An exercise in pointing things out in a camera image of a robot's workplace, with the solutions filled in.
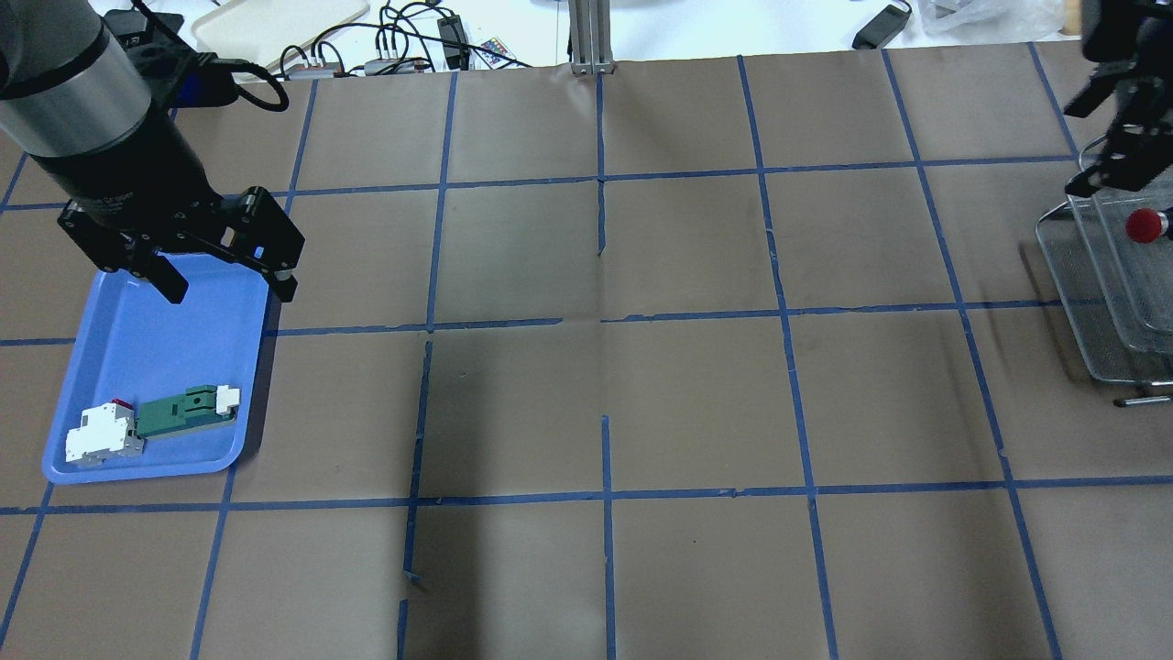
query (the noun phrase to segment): blue tape line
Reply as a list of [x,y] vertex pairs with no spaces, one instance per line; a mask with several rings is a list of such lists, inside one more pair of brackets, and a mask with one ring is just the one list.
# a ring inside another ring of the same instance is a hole
[[869,163],[832,163],[816,165],[764,166],[766,173],[795,173],[802,171],[846,171],[853,169],[894,169],[913,166],[911,161],[882,161]]
[[407,653],[407,599],[399,601],[399,619],[395,622],[395,660],[404,660]]
[[1051,88],[1051,81],[1046,76],[1046,69],[1043,68],[1043,60],[1038,56],[1038,48],[1033,43],[1026,43],[1026,48],[1030,49],[1030,59],[1035,62],[1035,70],[1038,72],[1038,79],[1043,81],[1043,89],[1046,91],[1046,97],[1051,101],[1051,109],[1055,111],[1055,118],[1059,122],[1059,129],[1063,130],[1063,136],[1067,140],[1067,148],[1071,149],[1071,155],[1066,159],[1079,158],[1079,145],[1076,144],[1076,136],[1071,134],[1071,128],[1067,127],[1067,120],[1063,116],[1063,107],[1059,104],[1058,96],[1055,95],[1055,89]]
[[459,74],[452,74],[448,84],[448,110],[443,122],[443,150],[440,154],[440,185],[436,188],[436,223],[432,233],[432,270],[428,273],[428,332],[435,327],[436,321],[436,283],[440,279],[440,247],[443,238],[443,205],[448,196],[448,157],[452,150],[452,118],[456,107],[456,81]]
[[564,183],[583,183],[595,181],[594,176],[552,176],[548,178],[506,178],[496,181],[462,181],[448,183],[448,189],[460,188],[513,188],[521,185],[562,185]]
[[293,502],[233,502],[231,511],[313,511],[319,509],[396,509],[409,506],[411,498],[304,499]]
[[1062,660],[1063,652],[1059,648],[1059,639],[1055,632],[1055,622],[1051,619],[1051,610],[1047,605],[1046,593],[1043,590],[1043,580],[1039,576],[1038,564],[1035,559],[1035,550],[1031,545],[1030,532],[1026,530],[1026,519],[1023,516],[1022,503],[1018,501],[1018,491],[1015,488],[1015,477],[1010,469],[1010,460],[1006,458],[1005,455],[1006,453],[1002,438],[1002,429],[998,426],[998,417],[994,409],[994,399],[990,395],[990,386],[986,382],[985,370],[982,367],[982,356],[977,348],[977,340],[974,339],[974,328],[970,324],[969,312],[965,307],[965,297],[962,293],[961,284],[957,279],[957,271],[954,268],[952,257],[949,253],[949,244],[945,239],[944,230],[941,226],[941,217],[937,213],[936,202],[933,198],[933,189],[929,185],[929,178],[921,161],[921,151],[916,143],[916,135],[913,131],[913,124],[908,117],[904,97],[900,91],[900,82],[896,80],[896,72],[891,66],[891,59],[888,56],[888,52],[881,50],[880,55],[883,57],[884,68],[888,72],[888,81],[891,84],[893,94],[896,96],[896,107],[900,110],[901,122],[904,124],[904,134],[908,137],[908,145],[913,151],[913,159],[917,163],[916,173],[921,179],[921,190],[924,192],[924,203],[928,206],[929,217],[933,220],[933,230],[936,232],[937,245],[941,249],[941,258],[944,261],[945,272],[949,275],[949,286],[952,290],[957,313],[961,317],[962,328],[965,333],[965,343],[969,346],[970,361],[974,363],[974,375],[977,377],[977,386],[982,393],[982,403],[985,407],[985,416],[990,426],[990,433],[994,436],[994,445],[998,454],[998,462],[1002,465],[1003,481],[1005,483],[1006,494],[1010,497],[1010,508],[1013,512],[1015,525],[1018,529],[1018,538],[1022,542],[1023,554],[1026,559],[1026,570],[1030,574],[1031,586],[1035,590],[1035,600],[1038,603],[1039,614],[1043,618],[1043,628],[1046,633],[1047,644],[1051,648],[1051,655],[1055,660]]
[[310,122],[313,120],[313,104],[318,100],[318,81],[310,83],[310,100],[305,104],[305,120],[301,122],[301,136],[297,142],[297,157],[293,158],[293,173],[290,175],[290,189],[285,191],[285,215],[293,207],[293,199],[300,193],[297,189],[301,177],[301,162],[305,161],[305,143],[310,138]]
[[968,166],[981,164],[1018,164],[1018,163],[1066,163],[1071,156],[1008,156],[1003,158],[950,158],[924,161],[924,166]]
[[900,305],[866,305],[866,306],[807,306],[787,309],[789,315],[819,315],[828,313],[883,313],[894,311],[954,311],[955,302],[917,302]]
[[0,620],[0,648],[8,637],[8,626],[12,625],[12,615],[16,611],[16,601],[20,599],[20,591],[25,587],[25,577],[28,576],[28,566],[33,563],[33,551],[36,550],[36,540],[41,537],[41,526],[45,524],[45,510],[49,506],[49,498],[53,497],[53,484],[45,485],[45,494],[41,495],[41,504],[38,508],[36,519],[33,520],[33,531],[28,535],[28,543],[25,545],[25,556],[20,560],[20,569],[16,571],[16,580],[12,585],[12,593],[8,596],[8,606],[4,611],[4,620]]
[[[1062,300],[986,300],[965,302],[967,308],[1018,308],[1018,307],[1047,307],[1062,306]],[[856,307],[843,306],[814,306],[787,308],[787,315],[807,314],[834,314],[834,313],[879,313],[879,312],[916,312],[916,311],[941,311],[955,309],[955,302],[914,302],[893,305],[866,305]],[[601,322],[642,322],[657,320],[708,320],[716,318],[769,318],[780,315],[782,312],[773,308],[747,308],[730,311],[682,311],[664,313],[631,313],[623,318],[604,318]],[[558,325],[564,318],[510,318],[506,320],[454,320],[436,322],[433,332],[445,332],[445,329],[482,329],[491,327],[530,327],[540,325]],[[265,338],[306,338],[319,335],[367,335],[380,333],[423,333],[428,326],[422,322],[409,322],[405,325],[343,325],[323,327],[284,327],[280,329],[266,329]],[[30,340],[0,340],[0,348],[5,347],[42,347],[42,346],[68,346],[73,345],[73,338],[39,338]]]
[[611,492],[611,417],[603,416],[603,492]]
[[404,192],[408,190],[438,190],[438,183],[402,183],[399,185],[357,185],[353,188],[313,188],[310,190],[298,190],[298,197],[312,197],[324,195],[361,195],[366,192]]
[[428,392],[432,387],[432,342],[423,345],[423,372],[420,376],[420,404],[415,414],[415,447],[412,451],[411,505],[407,508],[407,532],[404,535],[404,573],[414,576],[415,520],[419,515],[420,475],[423,471],[423,435],[428,422]]
[[757,163],[758,188],[761,192],[761,211],[766,222],[766,244],[769,249],[769,267],[774,277],[774,291],[778,293],[778,308],[781,309],[782,347],[786,353],[786,372],[791,382],[791,399],[794,403],[794,422],[799,435],[799,454],[802,457],[802,481],[807,489],[807,504],[811,515],[811,540],[814,546],[815,573],[819,579],[819,597],[822,600],[822,620],[827,633],[827,651],[832,660],[839,660],[839,642],[835,637],[835,619],[830,608],[830,587],[827,584],[827,562],[822,550],[822,529],[819,524],[819,506],[815,502],[814,469],[811,465],[811,447],[807,440],[806,419],[802,414],[802,394],[799,388],[798,366],[794,360],[794,343],[791,340],[791,319],[786,304],[786,291],[778,267],[778,246],[774,243],[774,219],[769,206],[769,189],[766,186],[765,161],[761,155],[761,138],[758,132],[758,117],[753,109],[753,94],[750,91],[750,76],[745,70],[745,57],[737,56],[738,73],[741,77],[741,91],[745,95],[746,114],[750,117],[750,135],[753,138],[753,156]]
[[[436,322],[432,326],[433,332],[445,332],[445,329],[486,329],[491,327],[533,327],[542,325],[558,325],[562,318],[511,318],[508,320],[455,320],[450,322]],[[321,335],[377,335],[386,333],[426,333],[428,326],[422,322],[411,322],[407,325],[347,325],[339,327],[285,327],[282,329],[270,329],[266,338],[316,338]]]
[[757,169],[707,169],[697,171],[652,171],[643,173],[608,173],[604,181],[647,181],[653,178],[703,178],[708,176],[744,176]]
[[[1086,489],[1118,487],[1168,487],[1173,475],[1145,475],[1135,477],[1062,477],[1052,479],[1016,479],[1013,488],[1026,490]],[[909,484],[834,484],[815,487],[818,495],[876,495],[876,494],[929,494],[952,491],[984,491],[1006,488],[1005,482],[930,482]],[[560,494],[524,494],[504,496],[459,497],[389,497],[366,499],[310,499],[274,502],[233,502],[229,511],[313,511],[330,509],[402,509],[411,506],[499,506],[510,504],[555,504],[563,502],[599,502],[605,499],[706,499],[739,497],[796,497],[807,496],[806,487],[753,487],[747,489],[663,489],[628,491],[571,491]],[[134,515],[165,512],[218,511],[215,503],[171,503],[142,505],[67,505],[48,506],[46,516],[70,515]],[[4,516],[36,516],[40,508],[9,506],[0,509]]]
[[221,505],[213,502],[204,503],[167,503],[167,504],[74,504],[49,506],[46,516],[67,516],[70,513],[182,513],[194,511],[219,511]]
[[603,557],[606,569],[604,576],[606,605],[606,660],[616,658],[615,633],[615,525],[611,498],[611,419],[603,416]]
[[63,209],[66,202],[41,202],[36,204],[9,204],[5,206],[8,211],[45,211],[45,210],[57,210]]
[[427,325],[413,322],[408,325],[346,325],[339,327],[283,327],[277,332],[266,333],[270,338],[306,338],[318,335],[368,335],[378,333],[419,333]]
[[42,338],[38,340],[0,340],[0,347],[63,347],[76,342],[73,338]]
[[572,491],[567,494],[526,494],[508,496],[456,496],[421,497],[413,501],[416,506],[500,506],[503,504],[550,504],[557,502],[595,502],[605,499],[601,491]]
[[596,166],[598,168],[598,253],[606,249],[606,165],[603,142],[603,76],[595,75],[595,138],[597,141]]
[[228,475],[224,478],[224,492],[217,508],[219,515],[216,517],[216,533],[212,536],[212,550],[208,556],[208,571],[204,573],[204,588],[199,594],[199,610],[196,612],[196,628],[191,635],[190,660],[199,658],[199,646],[204,641],[204,622],[208,620],[208,604],[212,598],[212,583],[216,580],[216,564],[219,562],[221,543],[224,540],[224,524],[228,522],[228,512],[232,503],[232,484],[236,483],[236,464],[229,465]]
[[1173,475],[1144,475],[1137,477],[1074,477],[1060,479],[1021,479],[1015,482],[1018,489],[1079,489],[1105,487],[1168,487],[1173,485]]
[[558,325],[562,318],[515,318],[510,320],[456,320],[436,322],[435,329],[484,329],[489,327],[534,327],[541,325]]
[[4,190],[4,198],[0,198],[0,209],[7,210],[8,202],[12,199],[12,193],[16,189],[16,181],[20,179],[20,172],[25,170],[25,163],[28,162],[28,152],[22,152],[20,158],[16,159],[16,168],[12,170],[12,178],[8,179],[8,186]]
[[1030,308],[1063,306],[1063,300],[991,300],[985,302],[965,302],[965,308]]
[[683,311],[669,313],[630,313],[623,318],[604,318],[603,322],[640,322],[652,320],[707,320],[713,318],[761,318],[777,317],[781,312],[777,308],[751,308],[738,311]]
[[819,487],[819,495],[876,495],[876,494],[948,494],[957,491],[991,491],[1006,488],[1005,482],[936,482],[928,484],[845,484]]

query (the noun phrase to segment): white circuit breaker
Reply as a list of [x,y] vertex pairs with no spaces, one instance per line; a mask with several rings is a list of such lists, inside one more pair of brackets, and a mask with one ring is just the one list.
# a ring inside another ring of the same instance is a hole
[[88,408],[81,414],[81,427],[66,435],[66,463],[97,465],[115,456],[138,456],[143,440],[135,429],[135,411],[121,402]]

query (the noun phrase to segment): red switch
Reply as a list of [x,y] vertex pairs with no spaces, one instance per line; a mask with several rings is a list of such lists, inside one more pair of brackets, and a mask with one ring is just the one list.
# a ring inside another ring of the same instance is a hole
[[1128,232],[1128,238],[1138,243],[1152,243],[1161,236],[1169,234],[1169,209],[1159,211],[1157,209],[1137,209],[1128,216],[1128,222],[1124,225]]

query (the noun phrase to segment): blue tray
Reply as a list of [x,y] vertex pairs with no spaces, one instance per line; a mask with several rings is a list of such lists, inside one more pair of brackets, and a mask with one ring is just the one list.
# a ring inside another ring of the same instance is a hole
[[[216,472],[244,449],[269,286],[251,270],[208,254],[168,257],[190,283],[172,305],[126,271],[99,272],[53,417],[41,471],[54,484],[87,484]],[[81,411],[113,399],[137,407],[192,386],[240,388],[236,422],[162,441],[142,456],[79,468],[66,463],[66,434]]]

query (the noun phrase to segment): metal rack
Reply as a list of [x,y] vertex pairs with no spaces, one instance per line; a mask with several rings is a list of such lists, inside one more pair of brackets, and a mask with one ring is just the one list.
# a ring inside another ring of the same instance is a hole
[[[1141,192],[1069,197],[1038,220],[1036,234],[1091,376],[1155,388],[1173,386],[1173,240],[1127,237],[1125,220],[1141,206],[1173,206],[1173,175]],[[1116,403],[1165,402],[1173,399]]]

